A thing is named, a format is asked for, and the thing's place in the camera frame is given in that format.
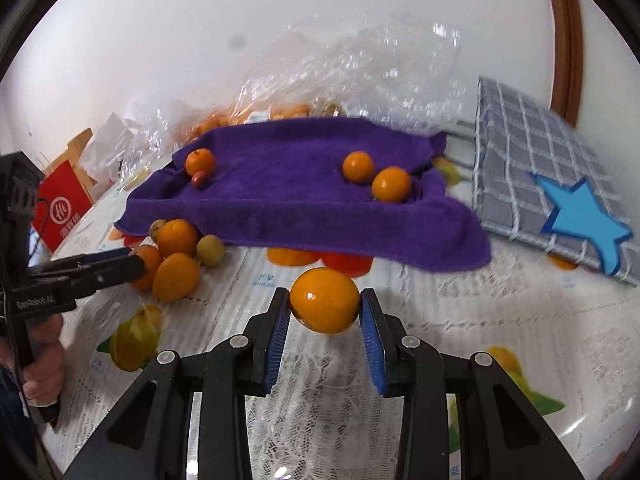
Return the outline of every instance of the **purple cloth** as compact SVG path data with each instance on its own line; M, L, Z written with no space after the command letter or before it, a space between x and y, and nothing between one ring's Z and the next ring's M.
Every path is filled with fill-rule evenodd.
M344 157L369 153L376 169L411 171L439 155L428 139L366 120L326 118L219 128L176 152L127 200L116 227L143 236L159 218L183 218L203 234L243 246L382 256L429 271L467 270L491 259L474 213L445 195L436 170L414 179L409 200L374 202L370 186L342 176ZM209 187L195 189L187 155L209 148L218 161Z

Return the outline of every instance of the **blue star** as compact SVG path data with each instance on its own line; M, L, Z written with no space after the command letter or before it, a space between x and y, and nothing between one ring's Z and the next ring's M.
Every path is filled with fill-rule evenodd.
M618 272L618 245L634 235L626 224L614 220L604 211L587 179L583 177L575 186L565 188L544 176L531 176L556 204L540 232L590 241L600 254L600 270L609 276Z

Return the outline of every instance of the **human hand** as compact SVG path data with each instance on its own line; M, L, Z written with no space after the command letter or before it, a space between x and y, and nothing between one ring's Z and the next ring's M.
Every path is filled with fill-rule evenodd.
M42 344L36 360L22 371L24 395L37 405L55 402L65 382L65 349L60 344L62 316L54 314L33 327L29 337ZM0 365L13 369L14 355L6 339L0 338Z

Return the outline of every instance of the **lace tablecloth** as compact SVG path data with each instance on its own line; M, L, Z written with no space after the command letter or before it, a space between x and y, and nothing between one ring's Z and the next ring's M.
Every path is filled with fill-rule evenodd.
M111 189L56 257L120 246L107 236L125 202L126 192ZM564 404L545 419L586 478L595 479L640 430L639 289L586 270L559 270L543 253L505 240L492 239L492 247L491 264L473 272L427 274L376 258L356 284L373 287L383 310L441 352L467 357L503 346L517 355L530 387ZM262 248L229 248L190 297L165 308L159 349L185 356L213 348L242 332L275 288L290 288L305 269L274 266ZM97 346L150 303L150 295L123 285L65 314L68 380L59 423L44 434L62 471L139 373L116 368ZM194 402L191 479L197 412ZM393 476L402 400L377 395L357 326L328 337L292 318L278 382L269 397L247 398L246 414L255 479ZM452 478L459 460L460 452L452 453Z

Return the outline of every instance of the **red paper bag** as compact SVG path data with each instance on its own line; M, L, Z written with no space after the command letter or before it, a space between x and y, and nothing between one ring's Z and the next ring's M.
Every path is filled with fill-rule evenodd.
M49 206L42 201L37 203L33 227L53 252L92 204L68 160L42 181L38 198L46 199Z

